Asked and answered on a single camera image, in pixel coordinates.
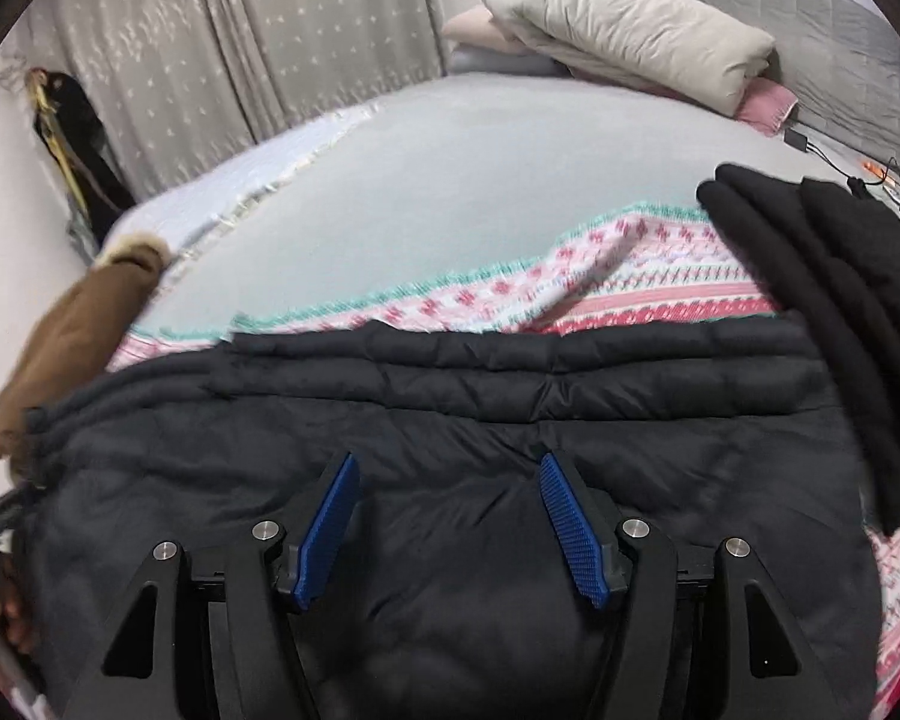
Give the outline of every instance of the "pink pillow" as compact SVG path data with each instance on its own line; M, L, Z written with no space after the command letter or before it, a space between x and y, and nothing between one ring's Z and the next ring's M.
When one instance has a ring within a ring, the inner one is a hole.
M468 46L478 46L495 52L533 53L520 39L493 18L490 10L483 5L454 16L443 25L442 35L447 40L455 40Z
M797 107L797 95L770 79L754 79L746 87L743 101L733 115L764 135L773 136L783 128Z
M590 81L591 83L600 83L604 85L615 85L612 81L602 79L600 76L594 76L587 71L570 68L570 73L575 79L580 81ZM661 98L670 98L671 100L680 100L682 103L691 103L696 105L693 100L689 100L665 86L653 86L649 89L641 90L650 95L656 95ZM764 79L762 76L756 77L744 92L744 98L740 101L740 107L733 114L733 119L737 122L749 124L757 132L763 133L768 137L773 137L776 133L783 129L783 122L786 122L797 107L799 100L797 95L791 92L787 87L770 79Z

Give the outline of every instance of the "blue gripper pad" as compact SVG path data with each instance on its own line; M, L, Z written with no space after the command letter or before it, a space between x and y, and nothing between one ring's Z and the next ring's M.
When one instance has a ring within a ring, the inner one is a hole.
M620 519L615 504L605 496L602 511L576 467L553 454L540 464L540 495L578 591L605 610L629 584L628 562L614 532Z
M300 547L293 600L301 611L308 610L310 603L326 589L330 569L359 499L360 466L353 455L348 455Z

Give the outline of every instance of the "curtain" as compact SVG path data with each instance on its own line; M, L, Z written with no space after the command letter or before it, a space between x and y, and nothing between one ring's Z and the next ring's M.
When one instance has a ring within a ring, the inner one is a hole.
M329 110L442 74L436 0L36 0L138 199Z

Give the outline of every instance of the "pink patterned blanket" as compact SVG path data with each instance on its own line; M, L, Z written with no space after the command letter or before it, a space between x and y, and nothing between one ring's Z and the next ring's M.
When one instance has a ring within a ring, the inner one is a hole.
M236 317L232 332L302 333L373 319L420 332L571 333L654 320L703 322L771 314L773 303L716 234L706 214L635 205L561 238L538 260L449 274L346 303L269 319ZM127 335L111 368L213 346L217 337ZM871 720L900 698L900 532L868 530L884 589L879 693Z

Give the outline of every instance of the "headboard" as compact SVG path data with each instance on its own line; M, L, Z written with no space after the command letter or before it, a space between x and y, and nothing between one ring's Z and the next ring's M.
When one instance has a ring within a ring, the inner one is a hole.
M768 75L797 118L857 151L900 163L900 37L852 0L700 0L775 36Z

